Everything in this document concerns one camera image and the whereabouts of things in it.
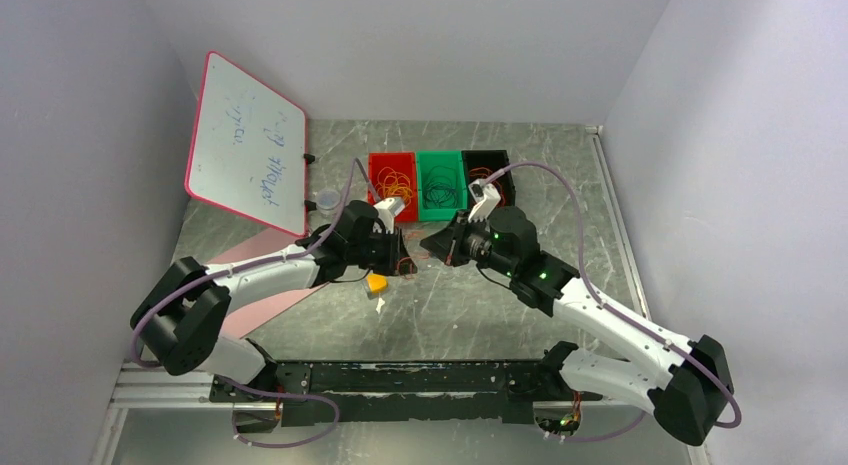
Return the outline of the red plastic bin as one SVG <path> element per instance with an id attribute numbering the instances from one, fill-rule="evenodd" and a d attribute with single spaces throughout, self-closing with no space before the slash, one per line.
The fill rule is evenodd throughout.
<path id="1" fill-rule="evenodd" d="M 368 155 L 368 177 L 380 198 L 400 197 L 406 204 L 397 222 L 418 222 L 418 180 L 414 152 Z"/>

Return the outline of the yellow eraser block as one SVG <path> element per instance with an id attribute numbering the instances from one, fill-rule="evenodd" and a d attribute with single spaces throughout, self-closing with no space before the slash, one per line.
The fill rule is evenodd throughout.
<path id="1" fill-rule="evenodd" d="M 363 286 L 368 299 L 376 299 L 388 288 L 388 280 L 383 275 L 369 273 L 364 279 Z"/>

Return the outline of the green plastic bin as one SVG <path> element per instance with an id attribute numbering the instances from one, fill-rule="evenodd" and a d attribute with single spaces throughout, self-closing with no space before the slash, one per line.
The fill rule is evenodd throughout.
<path id="1" fill-rule="evenodd" d="M 421 151 L 416 154 L 420 222 L 450 221 L 467 207 L 467 190 L 460 151 Z"/>

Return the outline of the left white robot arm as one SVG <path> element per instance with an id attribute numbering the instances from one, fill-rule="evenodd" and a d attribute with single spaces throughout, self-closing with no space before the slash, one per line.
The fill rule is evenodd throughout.
<path id="1" fill-rule="evenodd" d="M 200 370 L 236 382 L 249 399 L 273 394 L 272 358 L 255 343 L 224 332 L 227 315 L 280 293 L 337 283 L 351 268 L 384 276 L 414 274 L 394 219 L 402 199 L 353 200 L 333 223 L 282 250 L 230 264 L 174 262 L 130 319 L 133 344 L 154 355 L 145 364 L 172 376 Z"/>

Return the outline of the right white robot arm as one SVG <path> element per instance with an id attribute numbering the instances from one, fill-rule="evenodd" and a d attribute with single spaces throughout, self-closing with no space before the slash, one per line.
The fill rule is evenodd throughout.
<path id="1" fill-rule="evenodd" d="M 702 445 L 730 403 L 734 387 L 723 345 L 693 340 L 619 304 L 580 272 L 544 251 L 536 226 L 514 206 L 485 221 L 460 210 L 444 229 L 422 239 L 431 256 L 451 267 L 474 263 L 505 276 L 524 305 L 568 321 L 619 353 L 610 359 L 575 345 L 547 352 L 539 376 L 550 398 L 590 392 L 654 417 L 678 441 Z"/>

